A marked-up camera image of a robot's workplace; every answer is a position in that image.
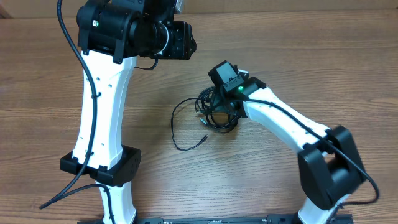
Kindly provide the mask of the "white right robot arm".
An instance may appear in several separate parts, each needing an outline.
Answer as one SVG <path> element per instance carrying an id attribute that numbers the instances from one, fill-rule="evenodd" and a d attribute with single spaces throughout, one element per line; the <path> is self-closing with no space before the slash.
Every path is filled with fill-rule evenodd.
<path id="1" fill-rule="evenodd" d="M 267 85 L 227 61 L 209 73 L 215 85 L 212 109 L 255 121 L 275 134 L 298 159 L 307 196 L 293 215 L 269 215 L 268 223 L 352 223 L 337 211 L 366 180 L 358 149 L 348 129 L 334 129 L 301 115 Z"/>

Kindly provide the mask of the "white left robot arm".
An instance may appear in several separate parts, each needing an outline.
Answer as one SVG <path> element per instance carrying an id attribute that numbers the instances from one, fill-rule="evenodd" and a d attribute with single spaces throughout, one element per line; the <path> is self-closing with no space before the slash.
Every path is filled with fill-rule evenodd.
<path id="1" fill-rule="evenodd" d="M 73 44 L 83 67 L 80 130 L 60 168 L 88 175 L 101 190 L 102 223 L 134 223 L 132 180 L 140 150 L 121 142 L 124 104 L 138 57 L 188 60 L 196 50 L 192 27 L 176 21 L 178 0 L 88 1 L 76 15 Z"/>

